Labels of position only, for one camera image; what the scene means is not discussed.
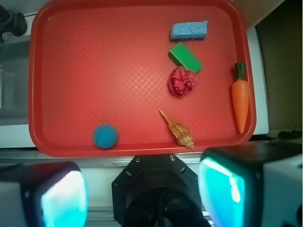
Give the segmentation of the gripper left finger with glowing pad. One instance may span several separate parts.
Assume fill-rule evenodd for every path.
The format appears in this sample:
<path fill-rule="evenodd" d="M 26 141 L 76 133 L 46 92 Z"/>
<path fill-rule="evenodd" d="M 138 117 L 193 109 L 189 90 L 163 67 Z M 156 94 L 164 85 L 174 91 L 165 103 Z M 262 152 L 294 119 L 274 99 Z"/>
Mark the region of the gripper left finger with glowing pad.
<path fill-rule="evenodd" d="M 86 177 L 71 161 L 0 171 L 2 227 L 83 227 L 88 204 Z"/>

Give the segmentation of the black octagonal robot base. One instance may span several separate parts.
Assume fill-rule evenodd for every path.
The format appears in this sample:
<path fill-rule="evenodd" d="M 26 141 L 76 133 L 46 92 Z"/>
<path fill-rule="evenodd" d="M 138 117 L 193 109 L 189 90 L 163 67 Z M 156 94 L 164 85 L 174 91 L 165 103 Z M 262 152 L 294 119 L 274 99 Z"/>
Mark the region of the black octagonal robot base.
<path fill-rule="evenodd" d="M 135 156 L 112 182 L 123 227 L 208 227 L 197 174 L 173 154 Z"/>

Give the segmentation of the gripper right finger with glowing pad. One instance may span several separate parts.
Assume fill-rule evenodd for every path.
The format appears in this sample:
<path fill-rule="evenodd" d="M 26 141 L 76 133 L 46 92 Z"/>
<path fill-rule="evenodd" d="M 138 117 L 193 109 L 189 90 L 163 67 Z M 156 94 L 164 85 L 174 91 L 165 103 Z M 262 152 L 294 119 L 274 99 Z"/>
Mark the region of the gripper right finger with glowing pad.
<path fill-rule="evenodd" d="M 198 167 L 202 204 L 217 227 L 300 227 L 302 166 L 297 143 L 208 148 Z"/>

